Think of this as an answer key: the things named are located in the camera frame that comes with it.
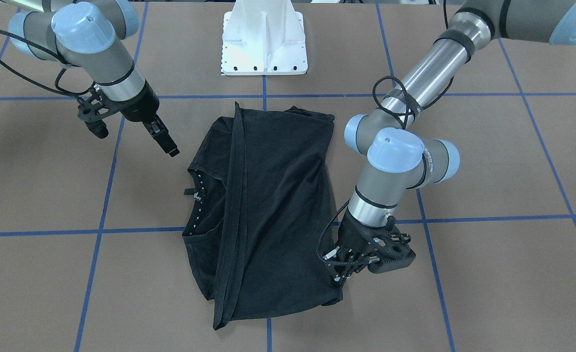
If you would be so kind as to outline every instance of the folded black clothing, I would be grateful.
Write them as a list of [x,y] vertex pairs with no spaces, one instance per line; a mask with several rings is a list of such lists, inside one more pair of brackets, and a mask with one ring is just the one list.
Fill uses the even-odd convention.
[[[333,119],[292,107],[220,117],[188,172],[194,207],[183,232],[215,330],[342,299],[316,248],[332,216],[325,155]],[[330,231],[322,251],[332,249]]]

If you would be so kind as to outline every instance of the black cloth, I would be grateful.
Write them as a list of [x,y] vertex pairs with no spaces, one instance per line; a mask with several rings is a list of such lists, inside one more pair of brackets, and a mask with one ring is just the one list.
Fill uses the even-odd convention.
[[[342,299],[316,255],[332,216],[325,155],[333,116],[292,107],[220,117],[188,172],[194,209],[183,232],[215,330]],[[323,251],[332,248],[330,234]]]

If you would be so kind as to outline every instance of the white plastic stand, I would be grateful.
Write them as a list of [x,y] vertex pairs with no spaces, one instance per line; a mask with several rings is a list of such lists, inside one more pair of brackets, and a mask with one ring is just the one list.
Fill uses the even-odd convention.
[[236,0],[223,18],[221,73],[307,72],[303,15],[290,0]]

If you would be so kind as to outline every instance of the black garment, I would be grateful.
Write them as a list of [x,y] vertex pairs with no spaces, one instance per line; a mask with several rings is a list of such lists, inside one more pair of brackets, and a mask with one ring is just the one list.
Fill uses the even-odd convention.
[[[214,329],[342,299],[316,255],[332,214],[325,154],[333,116],[240,109],[214,122],[188,172],[194,209],[183,239]],[[323,251],[332,248],[326,236]]]

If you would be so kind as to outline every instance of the robotic arm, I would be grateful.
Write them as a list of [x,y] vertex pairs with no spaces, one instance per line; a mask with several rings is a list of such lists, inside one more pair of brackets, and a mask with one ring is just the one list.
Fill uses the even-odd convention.
[[405,129],[475,51],[496,38],[576,44],[576,0],[467,1],[402,80],[404,86],[390,90],[369,115],[359,114],[348,122],[344,140],[366,154],[367,161],[335,248],[321,257],[340,285],[366,266],[380,273],[406,267],[415,258],[408,245],[411,237],[395,226],[395,207],[406,189],[453,176],[460,156],[450,142],[425,140]]
[[[66,62],[83,67],[94,84],[87,100],[76,96],[78,117],[98,138],[108,134],[103,118],[121,112],[142,122],[170,156],[179,154],[169,129],[156,114],[160,101],[134,64],[121,40],[138,30],[138,14],[127,0],[6,0],[31,11],[14,15],[9,31]],[[13,39],[20,51],[41,60],[58,61],[50,53]]]

